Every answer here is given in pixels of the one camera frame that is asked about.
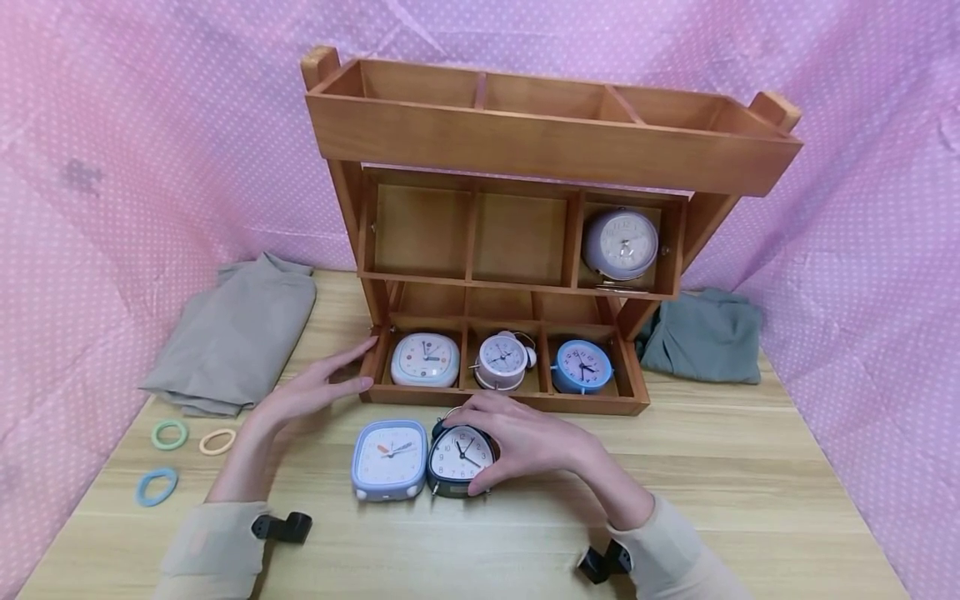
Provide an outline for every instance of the black clip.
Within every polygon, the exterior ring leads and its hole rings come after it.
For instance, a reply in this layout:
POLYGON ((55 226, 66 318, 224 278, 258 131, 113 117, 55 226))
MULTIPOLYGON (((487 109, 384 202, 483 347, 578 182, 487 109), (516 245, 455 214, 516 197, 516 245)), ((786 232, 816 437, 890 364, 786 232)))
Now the black clip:
POLYGON ((304 513, 291 513, 284 520, 270 515, 261 515, 253 522, 251 531, 261 540, 277 540, 303 544, 313 519, 304 513))
POLYGON ((611 575, 629 573, 634 567, 627 549, 611 540, 606 554, 600 554, 592 547, 587 548, 577 568, 597 586, 610 579, 611 575))

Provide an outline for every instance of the beige sleeve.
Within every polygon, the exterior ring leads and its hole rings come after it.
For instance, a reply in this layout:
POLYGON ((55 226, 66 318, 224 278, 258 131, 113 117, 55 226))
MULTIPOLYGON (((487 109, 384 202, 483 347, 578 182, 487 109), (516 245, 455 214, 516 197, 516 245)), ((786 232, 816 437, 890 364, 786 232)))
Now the beige sleeve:
POLYGON ((251 526, 266 502, 219 502, 192 509, 160 564, 154 600, 247 600, 263 566, 251 526))
POLYGON ((704 546, 693 526, 654 494, 654 512, 639 529, 610 534, 628 553, 638 600, 744 600, 751 597, 704 546))

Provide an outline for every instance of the clock face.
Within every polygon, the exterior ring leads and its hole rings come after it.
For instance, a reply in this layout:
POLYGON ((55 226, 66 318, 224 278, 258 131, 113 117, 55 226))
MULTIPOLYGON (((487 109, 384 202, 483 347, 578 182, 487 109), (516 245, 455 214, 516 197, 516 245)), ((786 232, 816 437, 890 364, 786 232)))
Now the clock face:
POLYGON ((441 377, 454 368, 457 349, 439 335, 415 333, 404 338, 396 349, 398 364, 412 378, 441 377))
POLYGON ((421 433, 411 427, 374 429, 360 444, 356 474, 366 485, 410 481, 424 462, 421 433))
POLYGON ((436 442, 430 470, 446 479, 469 481, 493 464, 493 451, 476 429, 458 426, 436 442))
POLYGON ((650 262, 656 241, 648 222, 624 212, 610 219, 600 232, 600 252, 611 266, 634 271, 650 262))
POLYGON ((600 386, 610 378, 608 362, 598 356, 596 348, 583 344, 564 346, 557 357, 557 366, 573 381, 585 386, 600 386))
POLYGON ((493 374, 514 374, 526 369, 527 350, 515 338, 494 335, 481 345, 480 360, 493 374))

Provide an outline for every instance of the beige hair tie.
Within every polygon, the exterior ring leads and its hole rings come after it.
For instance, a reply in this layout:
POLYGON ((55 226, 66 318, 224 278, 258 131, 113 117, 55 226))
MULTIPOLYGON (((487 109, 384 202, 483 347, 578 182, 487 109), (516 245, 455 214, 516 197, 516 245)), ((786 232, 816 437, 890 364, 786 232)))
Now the beige hair tie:
POLYGON ((236 439, 237 439, 237 432, 234 431, 233 429, 227 429, 227 428, 217 429, 216 431, 212 433, 208 433, 201 438, 200 452, 204 456, 220 456, 221 454, 223 454, 224 452, 230 449, 230 447, 233 445, 233 441, 236 439), (230 439, 227 440, 226 444, 217 448, 216 450, 211 450, 206 447, 207 442, 209 442, 213 438, 216 438, 218 436, 224 436, 224 435, 230 436, 230 439))

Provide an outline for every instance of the wooden drawer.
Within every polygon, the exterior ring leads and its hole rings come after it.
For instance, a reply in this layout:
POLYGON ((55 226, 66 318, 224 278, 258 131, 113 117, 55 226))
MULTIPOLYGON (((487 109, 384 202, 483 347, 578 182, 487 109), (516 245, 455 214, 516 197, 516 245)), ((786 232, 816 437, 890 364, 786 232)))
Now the wooden drawer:
POLYGON ((361 277, 573 296, 666 300, 680 293, 686 196, 364 169, 361 277), (612 283, 581 259, 589 219, 629 207, 651 220, 659 254, 612 283))
POLYGON ((726 96, 386 60, 306 102, 335 160, 765 196, 802 147, 726 96))
POLYGON ((611 314, 603 308, 606 299, 401 282, 393 303, 396 310, 391 312, 390 326, 377 331, 379 342, 362 367, 362 373, 374 380, 373 387, 362 395, 365 401, 460 406, 480 390, 470 369, 480 344, 489 335, 509 329, 535 340, 538 353, 538 364, 511 397, 544 411, 602 415, 637 415, 650 403, 634 345, 617 337, 609 323, 611 314), (424 299, 434 304, 424 303, 424 299), (494 314, 513 318, 492 318, 494 314), (459 344, 460 375, 453 387, 409 387, 392 380, 390 361, 396 345, 405 335, 423 331, 442 333, 459 344), (574 338, 592 341, 611 359, 613 378, 600 394, 561 394, 553 387, 550 364, 560 344, 574 338))

